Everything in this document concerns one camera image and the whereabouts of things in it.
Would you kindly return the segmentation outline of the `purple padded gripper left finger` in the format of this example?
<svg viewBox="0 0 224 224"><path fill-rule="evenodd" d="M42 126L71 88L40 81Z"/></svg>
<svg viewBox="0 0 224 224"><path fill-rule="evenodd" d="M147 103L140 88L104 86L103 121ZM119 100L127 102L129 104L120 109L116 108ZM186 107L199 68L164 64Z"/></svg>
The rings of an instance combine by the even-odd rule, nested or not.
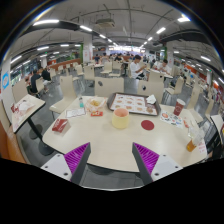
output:
<svg viewBox="0 0 224 224"><path fill-rule="evenodd" d="M79 185L90 153L91 145L85 143L66 154L56 154L42 169Z"/></svg>

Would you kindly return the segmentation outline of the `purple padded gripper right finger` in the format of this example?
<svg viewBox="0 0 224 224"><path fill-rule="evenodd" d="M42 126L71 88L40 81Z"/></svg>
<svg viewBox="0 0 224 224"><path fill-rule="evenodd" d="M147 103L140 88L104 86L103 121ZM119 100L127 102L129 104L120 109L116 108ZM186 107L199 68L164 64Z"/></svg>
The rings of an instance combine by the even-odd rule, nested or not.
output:
<svg viewBox="0 0 224 224"><path fill-rule="evenodd" d="M145 185L182 169L170 156L159 155L138 143L132 145L132 153Z"/></svg>

